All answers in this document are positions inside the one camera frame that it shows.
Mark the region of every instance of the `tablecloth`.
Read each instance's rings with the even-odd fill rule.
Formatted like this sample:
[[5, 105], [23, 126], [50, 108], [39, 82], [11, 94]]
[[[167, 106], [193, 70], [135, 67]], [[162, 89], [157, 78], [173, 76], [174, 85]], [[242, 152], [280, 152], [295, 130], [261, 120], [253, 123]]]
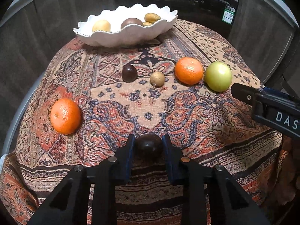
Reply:
[[[224, 165], [260, 205], [278, 170], [281, 133], [253, 121], [251, 107], [234, 99], [230, 89], [217, 94], [203, 81], [181, 84], [174, 66], [182, 57], [196, 58], [204, 69], [224, 62], [232, 83], [262, 87], [227, 40], [184, 20], [133, 47], [93, 48], [78, 38], [65, 45], [50, 62], [25, 111], [16, 149], [4, 161], [0, 198], [10, 214], [26, 224], [74, 165], [97, 165], [129, 134], [145, 133], [169, 134], [184, 155], [202, 165]], [[138, 70], [133, 83], [121, 78], [126, 64]], [[161, 88], [149, 83], [154, 71], [166, 76]], [[63, 97], [82, 112], [82, 125], [71, 136], [56, 132], [49, 120], [51, 106]], [[182, 186], [168, 183], [163, 163], [135, 161], [130, 183], [116, 187], [116, 203], [118, 224], [180, 224]]]

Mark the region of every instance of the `green and white sticker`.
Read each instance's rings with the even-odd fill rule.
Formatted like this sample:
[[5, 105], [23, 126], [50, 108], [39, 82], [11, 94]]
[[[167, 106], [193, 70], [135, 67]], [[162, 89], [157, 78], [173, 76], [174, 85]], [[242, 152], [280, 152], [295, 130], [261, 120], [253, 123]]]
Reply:
[[224, 9], [224, 15], [222, 21], [231, 25], [235, 11], [236, 11], [235, 8], [226, 5], [226, 8]]

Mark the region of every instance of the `white ceramic dish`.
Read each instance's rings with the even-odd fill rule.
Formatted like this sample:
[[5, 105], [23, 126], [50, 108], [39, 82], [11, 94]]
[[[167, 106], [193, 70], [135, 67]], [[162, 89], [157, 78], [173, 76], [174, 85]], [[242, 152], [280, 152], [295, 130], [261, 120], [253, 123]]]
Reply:
[[[104, 10], [99, 16], [90, 15], [87, 22], [79, 22], [78, 29], [74, 28], [73, 31], [81, 41], [90, 46], [131, 46], [142, 41], [152, 40], [168, 31], [177, 20], [177, 12], [177, 10], [170, 12], [168, 6], [158, 8], [155, 4], [148, 7], [141, 4], [135, 4], [129, 8], [119, 6], [114, 11]], [[161, 19], [150, 26], [143, 27], [131, 24], [120, 30], [122, 22], [128, 18], [137, 18], [145, 22], [144, 16], [146, 13], [156, 13]], [[111, 32], [92, 32], [94, 23], [101, 19], [105, 19], [111, 24]]]

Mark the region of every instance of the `tangerine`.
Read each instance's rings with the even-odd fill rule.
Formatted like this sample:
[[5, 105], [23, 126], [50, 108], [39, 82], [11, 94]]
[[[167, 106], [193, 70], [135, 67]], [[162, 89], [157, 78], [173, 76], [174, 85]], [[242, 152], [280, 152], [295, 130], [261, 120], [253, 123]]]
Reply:
[[203, 78], [202, 64], [195, 58], [181, 58], [174, 68], [176, 77], [187, 85], [197, 84]]
[[50, 120], [53, 128], [60, 134], [72, 134], [81, 122], [80, 109], [71, 99], [61, 98], [53, 104]]

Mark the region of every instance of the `fruit bowl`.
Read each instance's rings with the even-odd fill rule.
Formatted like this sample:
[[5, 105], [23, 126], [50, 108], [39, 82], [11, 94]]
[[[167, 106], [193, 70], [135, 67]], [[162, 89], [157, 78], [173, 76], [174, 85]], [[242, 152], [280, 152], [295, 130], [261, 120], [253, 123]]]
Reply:
[[[161, 17], [150, 26], [130, 24], [121, 29], [121, 24], [128, 18], [137, 18], [145, 22], [147, 13], [155, 13]], [[152, 40], [168, 31], [177, 20], [177, 10], [170, 11], [168, 6], [158, 8], [155, 4], [144, 7], [135, 4], [132, 7], [119, 6], [116, 10], [103, 10], [99, 16], [90, 15], [87, 22], [79, 22], [74, 33], [81, 41], [90, 46], [124, 47], [132, 46], [143, 41]], [[95, 31], [92, 27], [98, 20], [107, 20], [111, 24], [111, 31]]]

